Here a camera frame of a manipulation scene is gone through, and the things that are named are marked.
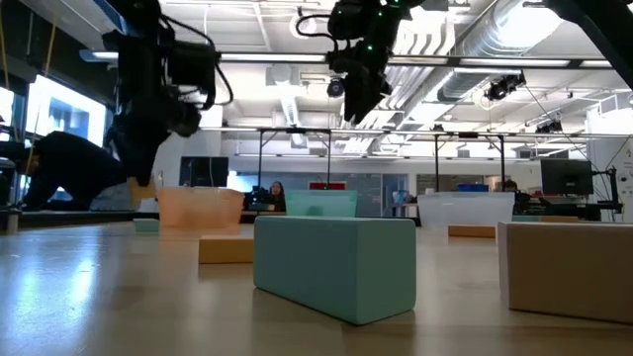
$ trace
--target beige foam block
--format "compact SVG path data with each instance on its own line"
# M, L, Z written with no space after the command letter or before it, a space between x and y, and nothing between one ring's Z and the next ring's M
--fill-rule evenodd
M198 262L252 263L253 238L239 235L208 235L199 241Z
M633 323L633 225L500 223L497 243L510 309Z
M542 223L577 223L578 217L547 217L543 216L539 218Z
M495 238L494 226L487 225L448 225L448 235L451 237L485 237Z

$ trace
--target glass wall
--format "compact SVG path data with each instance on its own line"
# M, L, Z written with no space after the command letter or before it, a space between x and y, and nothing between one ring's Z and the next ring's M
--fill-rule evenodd
M62 131L101 146L105 123L103 104L42 76L31 84L27 132L47 135Z
M13 92L0 88L0 116L4 119L4 122L1 123L4 126L11 126L14 97ZM7 141L9 138L10 135L8 133L0 133L0 141Z

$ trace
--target woman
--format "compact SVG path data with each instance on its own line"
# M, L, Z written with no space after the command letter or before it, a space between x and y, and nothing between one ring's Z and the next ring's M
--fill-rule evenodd
M286 195L284 185L281 182L274 182L270 186L271 203L275 205L275 212L286 212Z

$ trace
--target pole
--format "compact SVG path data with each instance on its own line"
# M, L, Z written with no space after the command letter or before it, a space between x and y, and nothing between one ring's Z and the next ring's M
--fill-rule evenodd
M502 135L498 139L501 145L501 191L505 192L505 139Z
M435 193L439 192L439 135L435 135Z
M264 148L264 130L259 131L259 169L257 170L257 189L261 189L261 154Z
M332 133L327 135L327 189L329 189L329 171L331 169L332 159Z

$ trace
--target translucent plastic container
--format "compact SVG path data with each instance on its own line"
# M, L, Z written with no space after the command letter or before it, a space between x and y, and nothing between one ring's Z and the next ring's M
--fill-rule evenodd
M291 217L355 218L356 191L287 191L286 211Z
M158 193L161 229L239 230L244 195L232 189L163 187Z
M417 197L424 227L446 228L449 224L497 226L512 221L514 193L451 192Z

